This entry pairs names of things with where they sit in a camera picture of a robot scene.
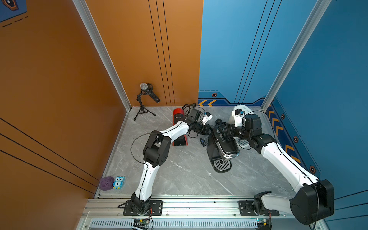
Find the black coffee machine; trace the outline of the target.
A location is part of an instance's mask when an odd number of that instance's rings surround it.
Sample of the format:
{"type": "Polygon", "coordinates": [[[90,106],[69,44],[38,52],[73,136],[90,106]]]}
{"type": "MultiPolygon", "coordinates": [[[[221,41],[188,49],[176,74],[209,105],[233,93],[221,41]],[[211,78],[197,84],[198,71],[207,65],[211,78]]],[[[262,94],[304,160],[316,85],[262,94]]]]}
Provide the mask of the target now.
{"type": "Polygon", "coordinates": [[[228,172],[232,168],[231,159],[240,154],[240,150],[234,138],[225,133],[228,124],[221,122],[216,125],[209,134],[207,154],[210,163],[217,173],[228,172]]]}

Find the white coffee machine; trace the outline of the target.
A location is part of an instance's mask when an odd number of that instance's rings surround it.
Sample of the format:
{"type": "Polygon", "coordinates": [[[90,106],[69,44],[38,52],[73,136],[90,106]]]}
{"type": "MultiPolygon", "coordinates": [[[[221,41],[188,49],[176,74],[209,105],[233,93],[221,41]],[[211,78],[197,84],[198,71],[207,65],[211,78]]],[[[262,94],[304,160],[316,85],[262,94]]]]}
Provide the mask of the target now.
{"type": "MultiPolygon", "coordinates": [[[[243,126],[242,127],[245,127],[245,125],[246,125],[247,118],[245,116],[254,116],[255,115],[254,112],[244,104],[240,104],[240,105],[235,106],[233,108],[233,110],[235,110],[235,109],[241,109],[241,110],[244,111],[244,118],[243,118],[243,126]]],[[[231,112],[231,116],[229,118],[229,122],[231,124],[234,124],[234,118],[232,116],[232,112],[231,112]]],[[[249,145],[249,142],[247,140],[240,139],[240,138],[235,138],[235,140],[238,142],[238,147],[239,148],[242,148],[244,150],[250,150],[251,149],[251,146],[249,145]]]]}

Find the red capsule coffee machine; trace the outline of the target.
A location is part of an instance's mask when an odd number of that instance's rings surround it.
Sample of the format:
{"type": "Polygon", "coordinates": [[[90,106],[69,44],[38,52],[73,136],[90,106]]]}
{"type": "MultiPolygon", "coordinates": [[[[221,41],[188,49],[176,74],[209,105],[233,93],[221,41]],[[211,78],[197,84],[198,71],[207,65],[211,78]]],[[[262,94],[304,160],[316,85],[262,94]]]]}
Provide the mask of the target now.
{"type": "Polygon", "coordinates": [[[187,135],[184,133],[184,125],[182,119],[184,118],[184,110],[181,108],[174,109],[173,111],[173,122],[175,122],[175,129],[172,135],[173,146],[187,146],[187,135]]]}

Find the grey microfibre cloth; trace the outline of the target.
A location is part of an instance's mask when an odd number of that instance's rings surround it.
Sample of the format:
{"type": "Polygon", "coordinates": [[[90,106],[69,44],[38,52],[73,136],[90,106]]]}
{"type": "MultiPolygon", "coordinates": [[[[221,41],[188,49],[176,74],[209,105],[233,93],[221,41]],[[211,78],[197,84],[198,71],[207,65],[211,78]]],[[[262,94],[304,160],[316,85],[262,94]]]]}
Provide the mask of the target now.
{"type": "Polygon", "coordinates": [[[207,145],[208,145],[208,141],[207,141],[207,140],[205,140],[205,139],[203,139],[203,138],[200,138],[199,140],[200,140],[200,143],[201,143],[201,145],[202,145],[203,147],[205,147],[205,146],[207,146],[207,145]]]}

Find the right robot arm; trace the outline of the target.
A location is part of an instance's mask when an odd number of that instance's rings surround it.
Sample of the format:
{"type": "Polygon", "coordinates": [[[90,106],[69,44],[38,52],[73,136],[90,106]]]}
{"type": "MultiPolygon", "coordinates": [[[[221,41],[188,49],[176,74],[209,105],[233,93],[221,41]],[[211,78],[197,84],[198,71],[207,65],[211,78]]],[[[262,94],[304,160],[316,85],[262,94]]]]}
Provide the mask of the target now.
{"type": "Polygon", "coordinates": [[[334,187],[328,180],[320,180],[301,167],[277,143],[265,134],[259,116],[250,114],[244,124],[225,124],[222,134],[226,138],[247,140],[250,147],[271,162],[287,179],[295,191],[293,198],[273,195],[266,191],[255,195],[253,209],[259,216],[269,211],[292,214],[303,225],[310,225],[334,214],[334,187]]]}

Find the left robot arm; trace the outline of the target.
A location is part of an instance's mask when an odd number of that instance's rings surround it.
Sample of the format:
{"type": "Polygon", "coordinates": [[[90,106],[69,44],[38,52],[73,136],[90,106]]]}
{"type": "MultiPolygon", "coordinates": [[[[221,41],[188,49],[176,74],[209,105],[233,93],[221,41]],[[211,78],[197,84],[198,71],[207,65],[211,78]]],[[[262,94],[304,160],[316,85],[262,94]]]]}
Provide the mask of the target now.
{"type": "Polygon", "coordinates": [[[208,121],[213,118],[209,112],[192,109],[188,115],[181,118],[172,127],[162,131],[153,130],[143,148],[143,171],[139,185],[132,194],[130,205],[138,215],[150,212],[150,199],[153,183],[157,172],[168,158],[172,143],[179,137],[193,131],[199,135],[208,135],[210,125],[208,121]]]}

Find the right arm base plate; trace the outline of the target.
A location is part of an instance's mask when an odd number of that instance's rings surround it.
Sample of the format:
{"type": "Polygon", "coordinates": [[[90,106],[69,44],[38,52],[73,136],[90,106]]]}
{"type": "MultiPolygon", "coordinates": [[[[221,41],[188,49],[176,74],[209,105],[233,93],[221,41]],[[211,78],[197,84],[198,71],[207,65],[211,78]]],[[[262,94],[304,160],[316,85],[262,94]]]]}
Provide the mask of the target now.
{"type": "Polygon", "coordinates": [[[239,211],[241,216],[264,216],[268,217],[271,214],[271,217],[280,216],[280,212],[276,210],[268,210],[268,209],[257,209],[254,205],[253,200],[240,200],[238,201],[239,211]]]}

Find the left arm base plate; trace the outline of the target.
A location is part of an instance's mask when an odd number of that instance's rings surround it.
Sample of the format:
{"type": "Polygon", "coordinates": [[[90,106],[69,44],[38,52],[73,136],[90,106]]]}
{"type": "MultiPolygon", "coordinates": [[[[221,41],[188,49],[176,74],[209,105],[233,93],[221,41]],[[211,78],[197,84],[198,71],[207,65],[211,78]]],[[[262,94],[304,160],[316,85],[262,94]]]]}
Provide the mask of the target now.
{"type": "Polygon", "coordinates": [[[163,210],[162,200],[150,200],[148,202],[128,201],[125,204],[124,216],[161,216],[163,210]]]}

